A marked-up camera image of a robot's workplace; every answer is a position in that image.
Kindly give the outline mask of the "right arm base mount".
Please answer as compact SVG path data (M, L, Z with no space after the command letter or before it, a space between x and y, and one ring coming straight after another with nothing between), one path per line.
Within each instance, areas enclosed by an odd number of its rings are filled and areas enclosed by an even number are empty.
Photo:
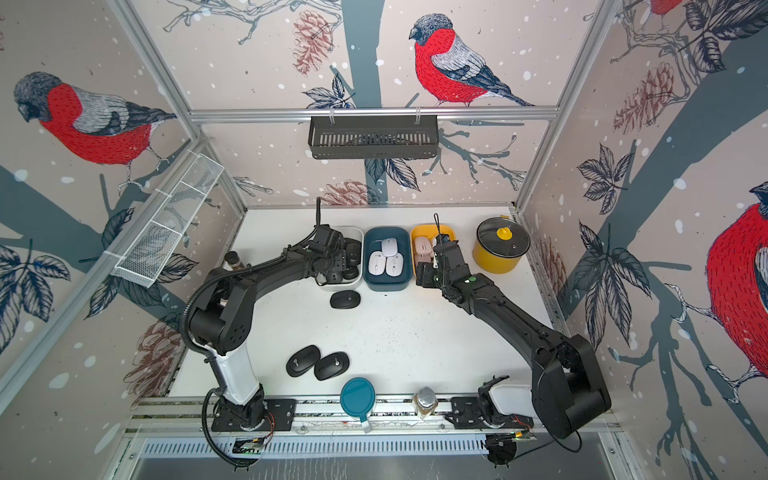
M531 392L509 376L484 382L475 396L456 396L444 419L456 429L509 429L524 431L534 427Z

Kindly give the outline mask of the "black mouse small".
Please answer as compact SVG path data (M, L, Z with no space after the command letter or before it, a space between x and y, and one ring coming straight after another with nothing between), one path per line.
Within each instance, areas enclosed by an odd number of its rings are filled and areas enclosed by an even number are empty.
M356 280L360 275L360 269L358 266L350 266L342 272L343 279L345 281Z

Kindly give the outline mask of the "white mouse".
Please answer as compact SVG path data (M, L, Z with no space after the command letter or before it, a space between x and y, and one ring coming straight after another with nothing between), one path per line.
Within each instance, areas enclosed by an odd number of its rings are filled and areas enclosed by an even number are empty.
M387 257L381 251L374 251L368 259L368 273L380 276L386 272Z
M392 256L386 257L385 273L392 277L399 277L404 270L404 257L400 253L396 253Z
M381 240L381 252L385 257L393 257L399 253L398 242L396 238L385 238Z

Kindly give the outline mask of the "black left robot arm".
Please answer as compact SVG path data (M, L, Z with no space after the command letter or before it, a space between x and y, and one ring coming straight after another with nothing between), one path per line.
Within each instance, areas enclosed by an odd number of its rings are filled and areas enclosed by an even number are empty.
M212 270L192 294L180 320L185 346L205 357L218 386L213 392L226 412L253 430L266 416L264 390L245 342L251 332L255 303L292 282L312 278L319 286L340 284L349 269L343 234L321 221L316 200L312 232L261 264Z

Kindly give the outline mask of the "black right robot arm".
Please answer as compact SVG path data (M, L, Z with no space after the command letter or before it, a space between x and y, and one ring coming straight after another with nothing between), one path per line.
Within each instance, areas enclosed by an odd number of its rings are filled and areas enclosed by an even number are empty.
M542 324L487 276L471 273L456 240L440 234L433 252L433 263L417 267L417 284L440 290L518 351L531 369L533 409L550 435L565 439L612 408L595 351L584 337Z

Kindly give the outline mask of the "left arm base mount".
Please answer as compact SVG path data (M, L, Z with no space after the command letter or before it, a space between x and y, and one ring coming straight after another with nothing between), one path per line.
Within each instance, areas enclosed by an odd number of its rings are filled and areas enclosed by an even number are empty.
M245 405L224 398L213 408L213 432L288 432L292 429L297 401L266 398L263 389Z

